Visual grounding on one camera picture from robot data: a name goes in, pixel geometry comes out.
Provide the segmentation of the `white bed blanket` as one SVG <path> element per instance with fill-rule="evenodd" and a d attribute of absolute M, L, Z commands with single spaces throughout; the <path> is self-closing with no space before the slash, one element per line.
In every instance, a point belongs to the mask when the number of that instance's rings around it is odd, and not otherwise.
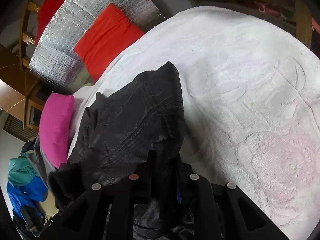
<path fill-rule="evenodd" d="M 154 27 L 76 104 L 71 143 L 97 92 L 111 95 L 166 62 L 181 81 L 182 160 L 238 185 L 289 239 L 307 239 L 319 222 L 319 58 L 266 21 L 195 7 Z"/>

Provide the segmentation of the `wooden pillar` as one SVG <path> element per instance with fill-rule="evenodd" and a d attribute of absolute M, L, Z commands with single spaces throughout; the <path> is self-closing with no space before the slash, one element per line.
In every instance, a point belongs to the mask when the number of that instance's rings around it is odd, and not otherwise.
<path fill-rule="evenodd" d="M 1 46 L 1 109 L 20 120 L 24 127 L 39 131 L 39 118 L 45 101 L 36 94 L 43 82 L 27 68 L 22 69 L 17 55 Z"/>

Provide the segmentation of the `teal shirt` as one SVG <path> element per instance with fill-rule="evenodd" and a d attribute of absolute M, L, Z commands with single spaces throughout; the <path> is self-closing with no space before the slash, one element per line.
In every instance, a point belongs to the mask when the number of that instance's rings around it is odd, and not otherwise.
<path fill-rule="evenodd" d="M 9 159 L 8 182 L 13 187 L 20 187 L 29 184 L 35 176 L 36 170 L 28 159 L 31 152 L 23 153 L 21 156 Z"/>

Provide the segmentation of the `red pillow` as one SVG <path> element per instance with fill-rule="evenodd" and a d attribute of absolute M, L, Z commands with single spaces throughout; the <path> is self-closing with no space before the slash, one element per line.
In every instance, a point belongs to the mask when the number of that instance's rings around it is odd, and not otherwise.
<path fill-rule="evenodd" d="M 91 79 L 98 81 L 110 63 L 144 35 L 114 4 L 109 4 L 74 47 Z"/>

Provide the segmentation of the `black quilted jacket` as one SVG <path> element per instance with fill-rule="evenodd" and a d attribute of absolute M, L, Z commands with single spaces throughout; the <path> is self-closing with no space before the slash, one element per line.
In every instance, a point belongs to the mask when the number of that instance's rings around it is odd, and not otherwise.
<path fill-rule="evenodd" d="M 181 200 L 184 128 L 180 78 L 170 62 L 110 96 L 97 93 L 67 163 L 50 176 L 62 211 L 93 184 L 135 173 L 133 239 L 193 239 L 194 220 Z"/>

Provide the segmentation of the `wooden stair railing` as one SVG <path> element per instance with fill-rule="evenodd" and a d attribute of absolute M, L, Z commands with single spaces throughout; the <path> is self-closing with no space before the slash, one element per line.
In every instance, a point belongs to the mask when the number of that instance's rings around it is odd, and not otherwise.
<path fill-rule="evenodd" d="M 27 46 L 35 45 L 35 36 L 28 31 L 29 17 L 31 14 L 38 13 L 39 10 L 40 6 L 34 3 L 34 0 L 27 0 L 23 7 L 18 41 L 18 57 L 21 70 L 29 68 L 30 57 L 27 56 Z"/>

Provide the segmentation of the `blue jacket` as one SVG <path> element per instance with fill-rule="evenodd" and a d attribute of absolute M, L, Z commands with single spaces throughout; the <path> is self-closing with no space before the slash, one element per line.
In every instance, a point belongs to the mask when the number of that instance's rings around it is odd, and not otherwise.
<path fill-rule="evenodd" d="M 7 193 L 12 204 L 12 209 L 15 215 L 23 218 L 20 209 L 26 205 L 31 207 L 38 217 L 42 216 L 42 212 L 37 208 L 35 203 L 43 202 L 47 195 L 47 187 L 42 179 L 35 176 L 29 184 L 24 186 L 12 186 L 10 182 L 7 183 Z"/>

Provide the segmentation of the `pink pillow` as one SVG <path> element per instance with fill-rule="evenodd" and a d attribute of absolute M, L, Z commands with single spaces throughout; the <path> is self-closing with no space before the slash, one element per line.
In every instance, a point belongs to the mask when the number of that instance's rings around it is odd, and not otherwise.
<path fill-rule="evenodd" d="M 55 168 L 67 162 L 73 105 L 74 96 L 52 93 L 42 110 L 39 126 L 40 147 Z"/>

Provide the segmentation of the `grey garment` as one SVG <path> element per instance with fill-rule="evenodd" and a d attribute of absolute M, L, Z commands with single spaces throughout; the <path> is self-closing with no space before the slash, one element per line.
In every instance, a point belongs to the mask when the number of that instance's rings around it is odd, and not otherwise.
<path fill-rule="evenodd" d="M 34 170 L 36 171 L 37 175 L 41 178 L 46 188 L 50 189 L 48 177 L 50 171 L 50 165 L 44 155 L 41 153 L 39 139 L 35 138 L 32 141 L 32 144 L 29 150 L 26 152 L 27 159 L 33 166 Z"/>

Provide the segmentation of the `silver foil insulation panel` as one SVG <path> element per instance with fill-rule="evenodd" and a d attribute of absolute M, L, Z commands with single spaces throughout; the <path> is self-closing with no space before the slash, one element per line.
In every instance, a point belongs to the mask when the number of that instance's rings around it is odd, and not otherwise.
<path fill-rule="evenodd" d="M 110 3 L 144 32 L 165 20 L 151 0 L 65 0 L 39 39 L 29 63 L 30 71 L 66 93 L 74 93 L 89 83 L 89 73 L 73 49 Z"/>

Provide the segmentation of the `red cloth on panel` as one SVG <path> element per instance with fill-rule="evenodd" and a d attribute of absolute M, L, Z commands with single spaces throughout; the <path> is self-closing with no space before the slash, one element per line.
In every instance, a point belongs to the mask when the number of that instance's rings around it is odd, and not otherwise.
<path fill-rule="evenodd" d="M 55 15 L 59 7 L 63 4 L 65 0 L 44 0 L 40 10 L 37 14 L 37 32 L 35 38 L 35 44 L 37 45 L 41 35 L 43 34 L 46 26 Z"/>

